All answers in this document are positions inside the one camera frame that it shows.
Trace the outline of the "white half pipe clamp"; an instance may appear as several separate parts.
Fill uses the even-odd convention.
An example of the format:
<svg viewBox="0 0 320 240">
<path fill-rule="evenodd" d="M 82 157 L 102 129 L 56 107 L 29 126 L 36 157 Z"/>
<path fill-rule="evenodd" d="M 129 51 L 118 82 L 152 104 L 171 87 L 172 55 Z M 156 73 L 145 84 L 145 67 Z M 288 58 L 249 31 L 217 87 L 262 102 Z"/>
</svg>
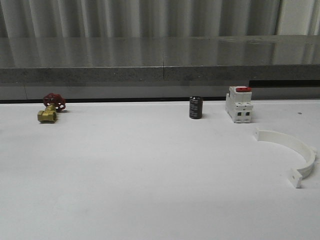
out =
<svg viewBox="0 0 320 240">
<path fill-rule="evenodd" d="M 294 136 L 278 131 L 256 128 L 254 130 L 254 136 L 257 141 L 271 142 L 288 147 L 304 158 L 305 164 L 300 168 L 292 168 L 288 176 L 288 180 L 293 187 L 296 189 L 300 188 L 302 180 L 308 177 L 313 171 L 317 149 L 307 145 Z"/>
</svg>

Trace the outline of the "black cylindrical capacitor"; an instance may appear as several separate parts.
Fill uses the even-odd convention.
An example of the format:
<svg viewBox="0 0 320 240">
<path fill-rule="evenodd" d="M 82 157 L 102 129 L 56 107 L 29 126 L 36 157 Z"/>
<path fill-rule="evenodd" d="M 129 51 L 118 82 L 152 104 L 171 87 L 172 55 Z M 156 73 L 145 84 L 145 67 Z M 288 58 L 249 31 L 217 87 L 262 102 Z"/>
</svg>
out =
<svg viewBox="0 0 320 240">
<path fill-rule="evenodd" d="M 189 98 L 189 117 L 191 119 L 201 119 L 203 115 L 203 98 L 201 96 L 191 96 Z"/>
</svg>

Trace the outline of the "brass valve red handwheel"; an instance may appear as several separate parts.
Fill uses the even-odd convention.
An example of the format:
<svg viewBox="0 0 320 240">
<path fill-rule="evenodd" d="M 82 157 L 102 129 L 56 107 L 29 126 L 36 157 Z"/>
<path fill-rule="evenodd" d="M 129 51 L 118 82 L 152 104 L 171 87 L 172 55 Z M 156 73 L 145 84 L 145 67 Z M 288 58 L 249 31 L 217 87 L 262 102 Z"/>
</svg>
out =
<svg viewBox="0 0 320 240">
<path fill-rule="evenodd" d="M 43 98 L 45 110 L 37 113 L 37 119 L 40 123 L 55 123 L 57 120 L 57 112 L 61 112 L 66 108 L 66 100 L 60 95 L 49 93 Z"/>
</svg>

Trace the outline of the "grey stone countertop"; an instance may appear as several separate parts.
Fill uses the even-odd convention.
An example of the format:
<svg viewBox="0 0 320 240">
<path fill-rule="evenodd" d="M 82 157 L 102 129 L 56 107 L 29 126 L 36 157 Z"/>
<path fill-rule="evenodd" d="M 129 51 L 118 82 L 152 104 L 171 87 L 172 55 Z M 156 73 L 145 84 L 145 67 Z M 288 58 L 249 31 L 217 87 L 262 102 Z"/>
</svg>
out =
<svg viewBox="0 0 320 240">
<path fill-rule="evenodd" d="M 317 87 L 318 36 L 0 40 L 3 86 Z"/>
</svg>

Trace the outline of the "grey pleated curtain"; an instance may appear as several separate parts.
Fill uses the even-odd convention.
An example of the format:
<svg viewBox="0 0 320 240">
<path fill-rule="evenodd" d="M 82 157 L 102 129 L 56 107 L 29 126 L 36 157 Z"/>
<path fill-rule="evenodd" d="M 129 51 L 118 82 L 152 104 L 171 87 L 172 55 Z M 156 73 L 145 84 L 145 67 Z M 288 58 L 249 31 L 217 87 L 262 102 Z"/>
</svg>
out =
<svg viewBox="0 0 320 240">
<path fill-rule="evenodd" d="M 3 38 L 274 35 L 279 0 L 3 0 Z"/>
</svg>

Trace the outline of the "white circuit breaker red switch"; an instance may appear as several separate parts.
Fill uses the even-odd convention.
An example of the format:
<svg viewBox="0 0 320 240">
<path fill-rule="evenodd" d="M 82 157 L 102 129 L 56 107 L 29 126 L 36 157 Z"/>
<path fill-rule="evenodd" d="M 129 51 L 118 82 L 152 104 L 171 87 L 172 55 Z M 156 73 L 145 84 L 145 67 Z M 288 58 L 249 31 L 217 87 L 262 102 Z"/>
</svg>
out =
<svg viewBox="0 0 320 240">
<path fill-rule="evenodd" d="M 251 123 L 253 104 L 252 89 L 248 86 L 230 86 L 226 94 L 225 110 L 234 123 Z"/>
</svg>

